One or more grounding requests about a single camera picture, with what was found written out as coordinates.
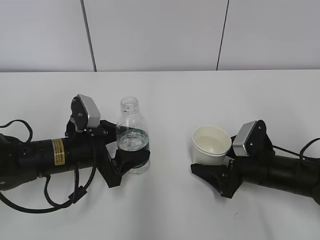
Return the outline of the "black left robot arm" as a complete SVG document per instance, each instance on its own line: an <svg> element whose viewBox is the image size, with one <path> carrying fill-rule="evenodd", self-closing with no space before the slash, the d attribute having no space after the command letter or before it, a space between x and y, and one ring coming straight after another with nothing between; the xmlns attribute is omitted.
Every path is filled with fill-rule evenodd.
<svg viewBox="0 0 320 240"><path fill-rule="evenodd" d="M117 140L116 125L106 120L96 128L76 132L67 124L66 137L22 142L0 137L0 189L11 190L44 175L96 166L109 188L118 187L129 170L148 162L149 146L135 151L117 149L111 158L107 145Z"/></svg>

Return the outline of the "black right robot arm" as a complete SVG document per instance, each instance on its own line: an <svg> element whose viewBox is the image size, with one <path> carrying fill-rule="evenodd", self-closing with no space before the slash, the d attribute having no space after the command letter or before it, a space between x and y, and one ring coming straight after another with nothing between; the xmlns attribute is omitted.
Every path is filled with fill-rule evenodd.
<svg viewBox="0 0 320 240"><path fill-rule="evenodd" d="M320 202L320 159L305 151L320 139L309 141L294 157L276 155L278 146L268 137L253 156L239 157L230 152L227 165L193 163L191 172L212 186L222 197L231 199L242 183L259 185L312 198Z"/></svg>

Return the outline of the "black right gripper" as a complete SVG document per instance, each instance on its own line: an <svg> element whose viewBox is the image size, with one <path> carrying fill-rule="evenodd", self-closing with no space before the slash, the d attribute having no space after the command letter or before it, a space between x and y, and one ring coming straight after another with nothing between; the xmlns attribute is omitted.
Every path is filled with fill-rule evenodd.
<svg viewBox="0 0 320 240"><path fill-rule="evenodd" d="M236 156L233 146L230 147L226 156L229 157L227 166L193 163L190 169L194 175L217 190L222 197L232 199L243 183L239 170L240 158Z"/></svg>

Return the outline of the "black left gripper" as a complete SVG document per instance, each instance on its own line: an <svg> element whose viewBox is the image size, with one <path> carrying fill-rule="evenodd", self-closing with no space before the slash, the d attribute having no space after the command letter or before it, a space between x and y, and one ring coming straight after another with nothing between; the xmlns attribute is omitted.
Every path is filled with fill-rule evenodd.
<svg viewBox="0 0 320 240"><path fill-rule="evenodd" d="M144 166L149 161L151 152L147 149L117 149L114 166L107 145L116 141L116 128L116 124L100 120L97 128L76 132L75 125L69 120L65 131L65 163L69 167L76 164L80 168L96 166L109 188L120 186L120 175Z"/></svg>

